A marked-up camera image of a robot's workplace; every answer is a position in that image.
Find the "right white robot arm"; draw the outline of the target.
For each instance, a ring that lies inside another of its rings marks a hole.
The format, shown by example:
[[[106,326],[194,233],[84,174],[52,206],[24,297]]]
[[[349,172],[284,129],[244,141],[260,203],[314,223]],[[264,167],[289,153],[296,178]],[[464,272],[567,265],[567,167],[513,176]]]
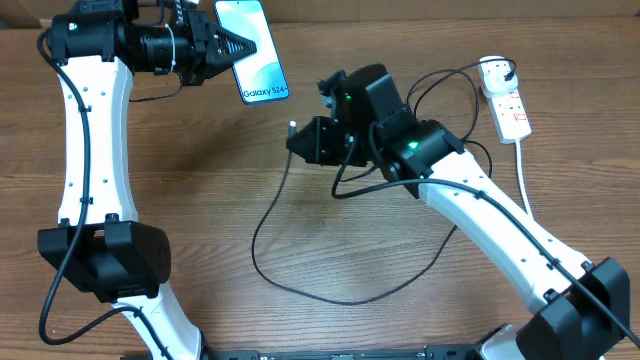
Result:
[[[593,263],[545,230],[482,170],[462,139],[420,120],[381,64],[318,84],[330,113],[291,125],[287,149],[310,164],[373,164],[453,222],[495,264],[530,312],[469,350],[471,359],[598,359],[632,339],[630,279],[613,259]]]

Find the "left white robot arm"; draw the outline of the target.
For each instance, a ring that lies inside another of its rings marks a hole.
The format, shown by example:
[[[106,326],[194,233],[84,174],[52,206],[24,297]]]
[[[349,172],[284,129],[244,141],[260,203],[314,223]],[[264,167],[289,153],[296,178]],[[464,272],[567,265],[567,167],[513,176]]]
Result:
[[[171,286],[166,233],[143,224],[129,177],[127,120],[138,72],[199,86],[253,55],[256,44],[212,21],[194,1],[163,1],[158,24],[130,0],[78,1],[56,15],[37,48],[57,73],[65,106],[66,173],[41,256],[68,281],[124,315],[152,359],[211,359]]]

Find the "blue Galaxy smartphone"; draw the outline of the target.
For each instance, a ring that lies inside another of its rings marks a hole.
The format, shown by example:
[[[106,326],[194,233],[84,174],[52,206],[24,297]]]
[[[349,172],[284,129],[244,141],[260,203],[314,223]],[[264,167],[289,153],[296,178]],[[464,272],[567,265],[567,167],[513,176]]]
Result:
[[[256,45],[256,52],[234,63],[240,97],[246,105],[284,100],[289,89],[259,0],[216,1],[220,25]]]

